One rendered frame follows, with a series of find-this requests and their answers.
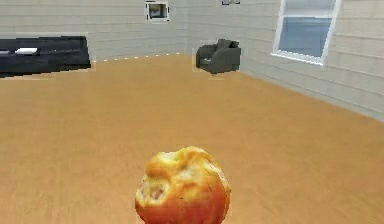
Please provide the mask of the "peeled orange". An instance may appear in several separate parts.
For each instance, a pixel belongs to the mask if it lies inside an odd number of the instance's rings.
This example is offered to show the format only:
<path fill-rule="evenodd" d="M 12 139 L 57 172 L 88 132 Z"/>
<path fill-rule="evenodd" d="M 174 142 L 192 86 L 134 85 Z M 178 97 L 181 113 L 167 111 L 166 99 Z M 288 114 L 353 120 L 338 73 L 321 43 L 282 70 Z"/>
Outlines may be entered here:
<path fill-rule="evenodd" d="M 189 146 L 149 160 L 135 192 L 135 210 L 145 224 L 222 224 L 230 200 L 231 187 L 218 162 Z"/>

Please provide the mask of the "white-framed window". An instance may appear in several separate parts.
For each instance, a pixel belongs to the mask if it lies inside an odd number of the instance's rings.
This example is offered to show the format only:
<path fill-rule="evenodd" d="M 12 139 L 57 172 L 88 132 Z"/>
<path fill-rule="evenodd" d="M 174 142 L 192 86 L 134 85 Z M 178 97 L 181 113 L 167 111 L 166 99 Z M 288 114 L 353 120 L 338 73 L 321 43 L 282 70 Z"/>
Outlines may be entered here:
<path fill-rule="evenodd" d="M 343 0 L 281 0 L 273 56 L 323 66 Z"/>

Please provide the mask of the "black sofa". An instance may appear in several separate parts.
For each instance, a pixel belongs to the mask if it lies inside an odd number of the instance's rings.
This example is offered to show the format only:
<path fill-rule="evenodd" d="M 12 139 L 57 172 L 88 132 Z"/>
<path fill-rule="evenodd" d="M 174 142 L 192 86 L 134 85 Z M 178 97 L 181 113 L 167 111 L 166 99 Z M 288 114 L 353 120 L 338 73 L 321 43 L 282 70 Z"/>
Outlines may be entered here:
<path fill-rule="evenodd" d="M 38 48 L 33 55 L 17 55 L 19 48 Z M 0 78 L 91 67 L 85 36 L 0 39 Z"/>

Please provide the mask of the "white-framed wall picture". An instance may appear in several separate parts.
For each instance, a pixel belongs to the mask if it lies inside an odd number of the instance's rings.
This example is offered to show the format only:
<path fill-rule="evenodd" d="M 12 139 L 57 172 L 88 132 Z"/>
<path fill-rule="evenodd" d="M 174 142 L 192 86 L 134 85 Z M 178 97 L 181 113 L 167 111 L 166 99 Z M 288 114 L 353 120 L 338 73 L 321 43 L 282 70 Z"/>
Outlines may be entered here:
<path fill-rule="evenodd" d="M 146 19 L 150 22 L 166 22 L 169 20 L 169 6 L 167 2 L 146 1 Z"/>

